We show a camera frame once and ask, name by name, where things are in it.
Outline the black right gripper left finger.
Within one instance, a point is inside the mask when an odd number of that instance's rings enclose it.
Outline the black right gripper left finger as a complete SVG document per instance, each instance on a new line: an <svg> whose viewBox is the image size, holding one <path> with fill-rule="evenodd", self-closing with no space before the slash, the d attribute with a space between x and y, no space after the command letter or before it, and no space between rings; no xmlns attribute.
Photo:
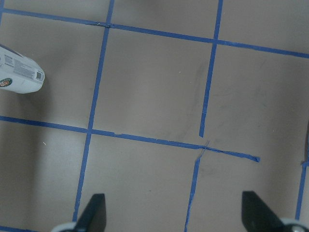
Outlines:
<svg viewBox="0 0 309 232"><path fill-rule="evenodd" d="M94 194L75 224L74 232L104 232L107 224L104 193Z"/></svg>

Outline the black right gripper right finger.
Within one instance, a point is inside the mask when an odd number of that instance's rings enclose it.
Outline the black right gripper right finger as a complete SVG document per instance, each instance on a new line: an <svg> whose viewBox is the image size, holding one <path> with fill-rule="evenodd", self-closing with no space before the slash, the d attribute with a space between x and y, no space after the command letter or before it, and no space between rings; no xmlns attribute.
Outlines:
<svg viewBox="0 0 309 232"><path fill-rule="evenodd" d="M283 232L285 225L254 191L243 191L241 221L247 232Z"/></svg>

